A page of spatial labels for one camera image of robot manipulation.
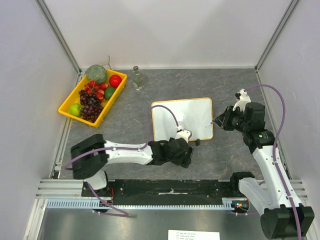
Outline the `wood framed whiteboard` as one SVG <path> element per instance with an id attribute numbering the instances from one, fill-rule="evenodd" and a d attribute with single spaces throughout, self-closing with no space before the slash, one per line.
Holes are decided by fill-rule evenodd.
<path id="1" fill-rule="evenodd" d="M 155 141 L 173 138 L 177 125 L 192 131 L 190 141 L 210 140 L 214 137 L 213 125 L 205 127 L 214 116 L 213 102 L 209 97 L 155 101 L 151 106 Z"/>

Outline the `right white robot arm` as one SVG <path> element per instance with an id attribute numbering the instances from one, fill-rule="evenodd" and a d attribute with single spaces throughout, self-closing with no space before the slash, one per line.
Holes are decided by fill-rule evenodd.
<path id="1" fill-rule="evenodd" d="M 239 131 L 243 141 L 262 172 L 267 190 L 249 173 L 234 173 L 241 177 L 229 184 L 235 197 L 245 195 L 260 215 L 260 225 L 269 240 L 306 236 L 315 213 L 304 206 L 292 187 L 281 163 L 273 133 L 265 128 L 265 106 L 249 102 L 241 110 L 228 106 L 213 122 L 225 131 Z"/>

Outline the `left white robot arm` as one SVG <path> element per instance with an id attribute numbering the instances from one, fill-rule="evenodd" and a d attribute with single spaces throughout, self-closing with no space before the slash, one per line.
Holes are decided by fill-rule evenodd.
<path id="1" fill-rule="evenodd" d="M 71 161 L 65 168 L 72 171 L 75 180 L 89 183 L 95 194 L 104 197 L 110 191 L 104 166 L 127 163 L 161 166 L 172 163 L 188 168 L 193 154 L 193 148 L 189 146 L 191 136 L 189 130 L 179 130 L 169 140 L 122 144 L 104 140 L 102 134 L 94 134 L 71 147 Z"/>

